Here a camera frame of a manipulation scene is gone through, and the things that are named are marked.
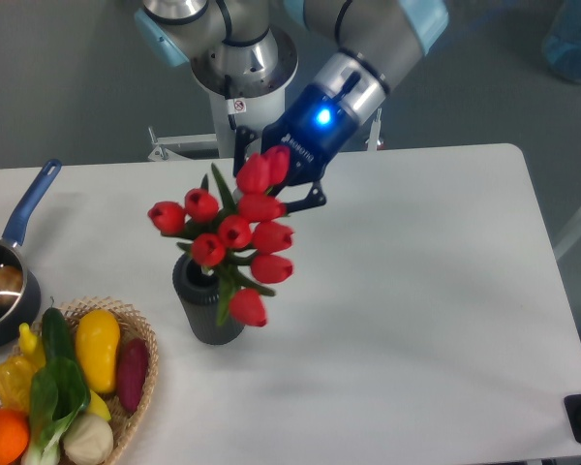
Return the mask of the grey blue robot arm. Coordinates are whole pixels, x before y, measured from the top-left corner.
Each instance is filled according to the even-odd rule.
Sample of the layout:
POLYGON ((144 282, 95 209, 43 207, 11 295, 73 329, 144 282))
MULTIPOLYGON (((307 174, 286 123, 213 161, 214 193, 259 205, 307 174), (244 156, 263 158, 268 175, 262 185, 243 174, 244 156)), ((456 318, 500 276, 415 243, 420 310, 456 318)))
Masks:
POLYGON ((145 1, 142 38, 170 66, 188 64, 208 93, 219 154, 241 168, 248 148, 282 144, 290 171, 280 192, 306 185, 288 212, 326 202, 326 166, 425 56, 448 24, 441 1, 289 1, 289 16, 336 44, 336 52, 292 103, 298 66, 291 37, 266 1, 145 1))

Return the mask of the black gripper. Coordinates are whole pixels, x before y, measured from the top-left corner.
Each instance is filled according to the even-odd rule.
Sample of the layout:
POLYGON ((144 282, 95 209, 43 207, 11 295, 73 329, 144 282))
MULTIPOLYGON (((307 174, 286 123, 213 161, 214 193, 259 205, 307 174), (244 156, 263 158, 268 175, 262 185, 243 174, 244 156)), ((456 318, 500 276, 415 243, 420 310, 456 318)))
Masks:
MULTIPOLYGON (((297 100, 273 123, 262 130, 261 149, 276 145, 290 149, 290 167, 284 186, 312 183, 306 196, 297 201, 279 201, 280 214, 326 205, 326 195, 319 180, 325 168, 358 128, 356 116, 343 106, 352 91, 345 84, 334 96, 328 96, 316 84, 308 85, 297 100)), ((246 163, 248 147, 258 140, 258 133, 248 126, 237 126, 232 174, 237 177, 246 163)))

